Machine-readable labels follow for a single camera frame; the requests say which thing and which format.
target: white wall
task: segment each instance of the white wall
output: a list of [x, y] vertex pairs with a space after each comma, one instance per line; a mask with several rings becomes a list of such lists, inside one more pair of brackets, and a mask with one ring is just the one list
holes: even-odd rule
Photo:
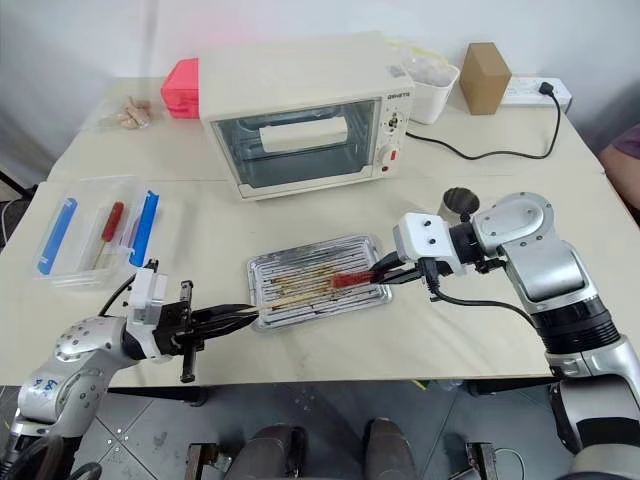
[[210, 45], [360, 30], [461, 63], [494, 41], [514, 73], [563, 79], [599, 149], [640, 122], [637, 0], [0, 0], [0, 109], [57, 158], [113, 76], [162, 76]]

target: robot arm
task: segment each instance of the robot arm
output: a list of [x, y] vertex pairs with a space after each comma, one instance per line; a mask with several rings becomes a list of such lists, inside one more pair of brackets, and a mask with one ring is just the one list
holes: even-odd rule
[[[61, 439], [62, 446], [52, 454], [54, 467], [45, 465], [44, 460], [30, 462], [20, 468], [16, 478], [36, 478], [42, 466], [56, 472], [51, 478], [66, 479], [82, 436], [118, 370], [146, 358], [163, 362], [182, 355], [180, 379], [192, 382], [195, 354], [204, 348], [204, 341], [243, 328], [257, 317], [256, 313], [242, 312], [250, 305], [192, 311], [190, 281], [182, 282], [178, 302], [163, 305], [167, 277], [156, 273], [156, 268], [157, 263], [140, 268], [135, 280], [128, 282], [132, 285], [126, 317], [99, 315], [72, 325], [57, 339], [49, 359], [22, 385], [0, 462], [0, 478], [7, 476], [14, 463], [29, 457], [31, 450], [46, 443], [45, 439], [55, 437]], [[42, 448], [56, 450], [51, 446], [54, 443]]]
[[[405, 276], [413, 279], [417, 272], [434, 294], [438, 275], [462, 275], [466, 265], [480, 273], [504, 268], [560, 380], [551, 403], [562, 443], [578, 454], [574, 469], [593, 471], [597, 459], [600, 472], [640, 473], [638, 462], [633, 470], [620, 467], [620, 455], [640, 454], [640, 362], [580, 257], [556, 235], [546, 199], [509, 195], [452, 228], [440, 217], [410, 213], [395, 227], [394, 239], [396, 257], [416, 264]], [[382, 282], [386, 276], [402, 283], [397, 271]]]

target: white table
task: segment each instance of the white table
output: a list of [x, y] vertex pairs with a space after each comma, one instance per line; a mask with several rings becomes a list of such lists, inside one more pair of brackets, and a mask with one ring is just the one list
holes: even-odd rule
[[[548, 109], [509, 109], [492, 117], [471, 117], [454, 102], [436, 125], [412, 125], [411, 129], [449, 140], [469, 152], [494, 148], [540, 151], [541, 139], [548, 138], [552, 122], [553, 112]], [[200, 138], [204, 136], [200, 127], [193, 122], [175, 125], [175, 129], [168, 124], [158, 127], [165, 129], [162, 135], [154, 133], [155, 125], [142, 132], [108, 133], [104, 138], [83, 133], [60, 159], [50, 180], [41, 185], [0, 255], [0, 318], [5, 326], [0, 383], [21, 383], [49, 354], [56, 336], [69, 323], [94, 315], [111, 293], [106, 288], [88, 292], [56, 289], [31, 280], [28, 273], [67, 183], [102, 174], [137, 173], [160, 194], [148, 254], [159, 258], [160, 270], [169, 274], [167, 301], [177, 299], [181, 280], [193, 280], [194, 308], [248, 301], [246, 263], [255, 255], [354, 233], [372, 234], [382, 253], [391, 251], [391, 229], [398, 218], [407, 211], [435, 211], [449, 187], [472, 189], [484, 208], [505, 194], [534, 191], [553, 203], [559, 234], [582, 255], [618, 328], [640, 345], [637, 304], [630, 294], [640, 268], [640, 260], [633, 255], [640, 236], [597, 160], [565, 119], [557, 150], [547, 160], [496, 157], [467, 162], [407, 139], [402, 172], [396, 178], [248, 203], [237, 201], [227, 183], [207, 170], [206, 165], [214, 164], [215, 159]], [[175, 149], [186, 145], [187, 138], [196, 141], [190, 153], [175, 164], [164, 156], [158, 161], [162, 168], [155, 168], [154, 155], [162, 149], [148, 150], [143, 145], [150, 149], [153, 140], [141, 135], [162, 137], [167, 145], [175, 142]], [[126, 163], [107, 164], [101, 156], [109, 148], [135, 149], [140, 163], [130, 168], [125, 168]], [[204, 178], [194, 180], [199, 169]], [[303, 227], [293, 229], [293, 225]], [[471, 271], [466, 277], [447, 278], [442, 289], [460, 297], [517, 303], [500, 271], [487, 276]], [[385, 306], [269, 333], [244, 329], [209, 341], [197, 357], [197, 381], [548, 374], [542, 343], [511, 312], [430, 304], [419, 282], [393, 287], [393, 293], [393, 301]], [[120, 372], [113, 385], [178, 385], [179, 373], [176, 359], [162, 365], [143, 362]]]

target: gray floor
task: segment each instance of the gray floor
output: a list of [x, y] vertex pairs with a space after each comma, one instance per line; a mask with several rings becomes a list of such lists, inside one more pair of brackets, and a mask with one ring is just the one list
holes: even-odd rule
[[[2, 444], [16, 397], [14, 387], [0, 397]], [[262, 427], [289, 423], [309, 434], [307, 475], [358, 479], [361, 436], [373, 417], [388, 417], [402, 428], [425, 480], [446, 479], [463, 468], [465, 440], [519, 451], [528, 480], [557, 478], [571, 458], [556, 437], [544, 387], [472, 397], [434, 383], [422, 391], [410, 382], [330, 382], [217, 387], [195, 408], [110, 394], [76, 464], [99, 461], [105, 480], [182, 479], [189, 443], [218, 442], [234, 452]], [[499, 455], [498, 473], [501, 480], [519, 479], [516, 459]], [[219, 475], [212, 470], [205, 478]]]
[[[22, 216], [29, 207], [29, 200], [14, 200], [12, 202], [0, 202], [0, 213], [4, 210], [4, 215], [0, 218], [0, 226], [4, 226], [7, 238], [11, 237], [11, 234], [20, 223]], [[4, 248], [4, 238], [0, 234], [0, 251]]]

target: power strip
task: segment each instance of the power strip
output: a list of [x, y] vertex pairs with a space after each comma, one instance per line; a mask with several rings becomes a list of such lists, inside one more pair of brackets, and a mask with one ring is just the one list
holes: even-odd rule
[[571, 105], [571, 93], [559, 78], [511, 77], [500, 105], [517, 107], [553, 107], [553, 100], [542, 95], [538, 89], [542, 82], [553, 85], [553, 93], [565, 112]]

